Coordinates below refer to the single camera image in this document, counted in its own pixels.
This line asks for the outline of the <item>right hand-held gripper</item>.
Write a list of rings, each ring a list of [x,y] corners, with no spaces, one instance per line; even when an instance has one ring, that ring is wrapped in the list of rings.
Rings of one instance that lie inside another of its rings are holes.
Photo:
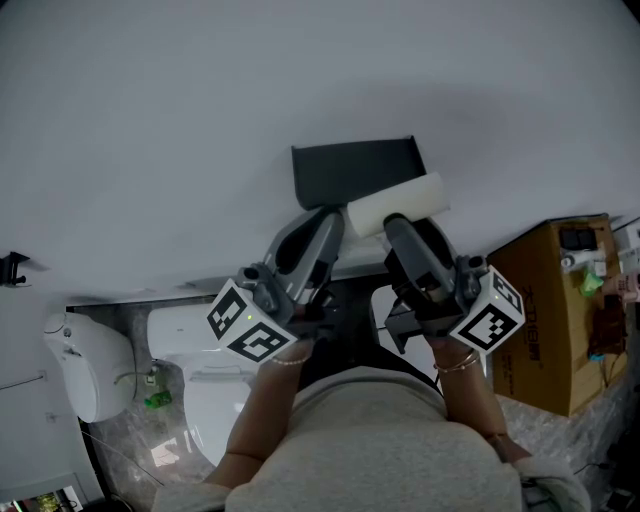
[[[384,325],[396,347],[422,335],[455,339],[489,354],[524,325],[516,288],[481,256],[454,254],[430,219],[410,221],[399,213],[383,222],[384,233],[404,274],[393,286],[396,300]]]

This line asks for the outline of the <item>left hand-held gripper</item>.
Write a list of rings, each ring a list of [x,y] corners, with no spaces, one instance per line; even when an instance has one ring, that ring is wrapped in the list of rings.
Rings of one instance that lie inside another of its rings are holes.
[[[304,212],[282,228],[263,263],[230,278],[206,314],[215,341],[250,362],[266,362],[304,340],[326,338],[340,316],[338,299],[322,286],[344,234],[338,209]]]

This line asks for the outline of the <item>white toilet paper roll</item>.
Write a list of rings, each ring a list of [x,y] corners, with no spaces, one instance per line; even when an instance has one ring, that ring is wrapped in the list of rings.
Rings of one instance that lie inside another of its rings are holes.
[[[444,183],[438,173],[426,174],[347,205],[347,215],[360,238],[384,231],[387,217],[400,214],[409,221],[418,221],[450,208]]]

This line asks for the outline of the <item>person's right forearm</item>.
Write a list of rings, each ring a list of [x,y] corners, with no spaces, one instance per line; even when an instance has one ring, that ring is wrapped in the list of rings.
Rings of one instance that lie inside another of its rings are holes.
[[[428,343],[432,349],[472,349],[454,339],[429,340]],[[450,421],[476,431],[503,462],[515,463],[531,456],[509,436],[503,411],[484,375],[478,352],[475,361],[448,372],[438,371],[438,376]]]

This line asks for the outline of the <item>person's left forearm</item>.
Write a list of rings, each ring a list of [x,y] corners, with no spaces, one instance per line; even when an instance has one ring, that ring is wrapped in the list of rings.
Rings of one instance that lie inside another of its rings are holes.
[[[303,363],[313,342],[299,341],[263,364],[236,420],[226,451],[206,484],[234,489],[249,482],[287,433]]]

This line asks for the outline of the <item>white square-lid toilet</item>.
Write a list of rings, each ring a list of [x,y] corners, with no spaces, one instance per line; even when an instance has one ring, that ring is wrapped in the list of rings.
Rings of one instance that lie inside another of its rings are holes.
[[[406,342],[405,352],[401,353],[387,330],[385,320],[391,312],[395,300],[396,294],[390,285],[378,288],[372,294],[370,305],[379,344],[429,377],[437,384],[438,388],[441,388],[438,370],[435,368],[436,360],[433,349],[427,339],[423,335],[410,337]]]

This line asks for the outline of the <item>white round-lid toilet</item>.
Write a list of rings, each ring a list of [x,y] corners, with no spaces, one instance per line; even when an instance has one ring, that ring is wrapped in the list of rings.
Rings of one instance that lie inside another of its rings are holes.
[[[223,350],[205,318],[206,304],[151,311],[147,340],[153,359],[180,367],[191,437],[216,466],[249,397],[257,366]]]

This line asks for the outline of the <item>white wall urinal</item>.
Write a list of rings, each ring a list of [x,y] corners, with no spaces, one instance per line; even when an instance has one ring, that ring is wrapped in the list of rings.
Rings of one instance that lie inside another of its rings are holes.
[[[79,419],[101,422],[128,408],[136,388],[128,338],[86,315],[63,312],[46,320],[43,339],[62,369]]]

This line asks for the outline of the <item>thin gold bangle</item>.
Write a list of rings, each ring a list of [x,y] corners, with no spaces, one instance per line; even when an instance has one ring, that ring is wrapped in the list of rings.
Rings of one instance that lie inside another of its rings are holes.
[[[448,372],[477,359],[477,352],[469,348],[440,347],[434,348],[433,353],[435,367],[439,372]]]

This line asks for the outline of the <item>person's black trousers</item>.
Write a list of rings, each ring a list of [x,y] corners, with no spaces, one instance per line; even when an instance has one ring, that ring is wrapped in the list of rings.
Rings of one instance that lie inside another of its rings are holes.
[[[364,367],[410,375],[443,396],[432,378],[379,344],[367,341],[349,345],[340,339],[321,339],[314,344],[310,358],[302,365],[297,391],[302,392],[312,384],[347,370]]]

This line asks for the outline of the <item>large brown cardboard box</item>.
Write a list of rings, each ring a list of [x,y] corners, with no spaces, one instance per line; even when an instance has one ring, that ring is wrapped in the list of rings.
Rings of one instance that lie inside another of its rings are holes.
[[[590,357],[594,315],[602,293],[585,297],[584,270],[561,268],[561,233],[591,229],[605,253],[606,275],[619,260],[606,214],[544,221],[491,253],[489,262],[521,294],[524,325],[492,354],[496,393],[569,417],[583,411],[624,375],[626,353]]]

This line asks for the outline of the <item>white tube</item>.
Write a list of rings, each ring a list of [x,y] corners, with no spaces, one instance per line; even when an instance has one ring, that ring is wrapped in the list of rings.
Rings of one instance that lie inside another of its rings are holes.
[[[606,253],[601,249],[564,251],[561,255],[560,265],[565,272],[588,266],[593,262],[605,261]]]

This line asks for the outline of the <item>green packet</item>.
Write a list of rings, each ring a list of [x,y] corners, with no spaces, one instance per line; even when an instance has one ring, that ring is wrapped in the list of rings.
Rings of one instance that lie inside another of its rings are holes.
[[[586,270],[583,281],[579,286],[579,292],[583,297],[592,297],[603,286],[604,280],[595,272]]]

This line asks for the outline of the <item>person's grey shirt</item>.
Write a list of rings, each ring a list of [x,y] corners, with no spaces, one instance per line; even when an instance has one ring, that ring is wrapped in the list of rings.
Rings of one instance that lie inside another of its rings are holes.
[[[591,511],[566,465],[509,461],[445,415],[414,377],[348,370],[297,396],[283,441],[246,483],[167,487],[152,512]]]

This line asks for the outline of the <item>brown bundle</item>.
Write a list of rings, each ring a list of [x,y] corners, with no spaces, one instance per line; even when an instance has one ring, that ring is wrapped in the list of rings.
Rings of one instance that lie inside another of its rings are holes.
[[[627,322],[619,295],[606,295],[604,307],[593,315],[593,332],[589,340],[590,355],[621,355],[626,351]]]

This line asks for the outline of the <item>pink bottle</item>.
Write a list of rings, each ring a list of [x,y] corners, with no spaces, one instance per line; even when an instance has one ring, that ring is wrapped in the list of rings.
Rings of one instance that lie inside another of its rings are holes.
[[[623,303],[640,302],[640,271],[619,274],[602,286],[604,295],[617,295]]]

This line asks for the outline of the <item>white boxy appliance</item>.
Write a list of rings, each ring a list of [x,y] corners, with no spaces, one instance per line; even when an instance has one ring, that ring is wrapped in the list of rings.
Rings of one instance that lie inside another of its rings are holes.
[[[640,217],[613,231],[620,271],[640,272]]]

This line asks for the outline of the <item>black wall paper holder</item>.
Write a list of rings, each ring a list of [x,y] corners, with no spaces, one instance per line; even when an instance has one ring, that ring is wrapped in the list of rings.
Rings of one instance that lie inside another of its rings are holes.
[[[342,207],[426,174],[414,137],[291,148],[301,208]]]

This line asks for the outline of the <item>small black wall hook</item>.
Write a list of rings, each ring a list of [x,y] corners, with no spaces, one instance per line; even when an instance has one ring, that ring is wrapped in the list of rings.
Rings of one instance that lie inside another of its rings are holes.
[[[10,252],[7,256],[0,258],[0,287],[20,287],[25,285],[27,278],[23,275],[18,275],[18,268],[21,263],[29,260],[29,257],[17,252]]]

